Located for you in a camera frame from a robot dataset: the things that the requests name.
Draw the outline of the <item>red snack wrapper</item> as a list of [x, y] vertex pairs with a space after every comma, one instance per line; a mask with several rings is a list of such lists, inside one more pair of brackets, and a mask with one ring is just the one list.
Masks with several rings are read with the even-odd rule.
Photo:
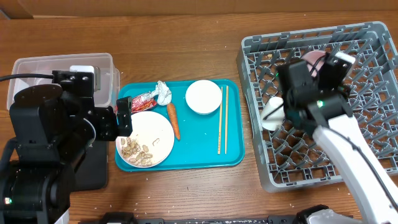
[[157, 105], [154, 95], [151, 92], [140, 94], [131, 101], [131, 113], [138, 113], [149, 110]]

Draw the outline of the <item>pink bowl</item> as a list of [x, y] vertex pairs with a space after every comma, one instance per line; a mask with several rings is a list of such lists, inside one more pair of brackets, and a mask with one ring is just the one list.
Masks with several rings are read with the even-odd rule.
[[[326, 52], [322, 51], [322, 50], [313, 50], [310, 51], [306, 54], [304, 54], [301, 59], [305, 60], [307, 62], [307, 68], [308, 71], [310, 72], [311, 76], [313, 78], [316, 78], [318, 76], [318, 73], [321, 69], [321, 67], [324, 64], [324, 57], [326, 56]], [[320, 61], [316, 64], [314, 70], [313, 70], [313, 66], [315, 64], [315, 62], [320, 59]]]

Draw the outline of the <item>wooden chopstick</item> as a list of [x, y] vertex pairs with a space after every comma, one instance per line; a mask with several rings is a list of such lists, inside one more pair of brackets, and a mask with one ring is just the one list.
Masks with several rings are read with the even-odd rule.
[[224, 128], [224, 153], [228, 152], [228, 106], [229, 106], [229, 86], [226, 86], [226, 99], [225, 99], [225, 128]]
[[223, 117], [223, 87], [221, 87], [221, 102], [219, 114], [219, 129], [218, 129], [218, 155], [221, 154], [221, 132], [222, 132], [222, 117]]

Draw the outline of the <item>white bowl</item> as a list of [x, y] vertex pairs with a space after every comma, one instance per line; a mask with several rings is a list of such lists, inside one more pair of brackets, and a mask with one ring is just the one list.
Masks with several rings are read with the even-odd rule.
[[220, 107], [221, 88], [213, 81], [197, 80], [187, 88], [185, 100], [188, 107], [197, 114], [210, 114]]

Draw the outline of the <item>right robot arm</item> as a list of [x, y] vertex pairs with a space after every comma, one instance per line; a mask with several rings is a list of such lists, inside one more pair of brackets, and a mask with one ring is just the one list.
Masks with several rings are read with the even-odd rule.
[[362, 215], [360, 223], [397, 223], [397, 186], [363, 137], [343, 83], [356, 59], [325, 53], [276, 68], [285, 117], [320, 146], [349, 188]]

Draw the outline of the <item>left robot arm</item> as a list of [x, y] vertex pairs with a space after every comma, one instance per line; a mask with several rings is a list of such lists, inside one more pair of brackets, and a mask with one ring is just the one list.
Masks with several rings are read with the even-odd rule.
[[95, 141], [132, 133], [131, 98], [96, 108], [93, 94], [37, 85], [14, 97], [16, 136], [1, 158], [1, 223], [67, 223], [76, 172]]

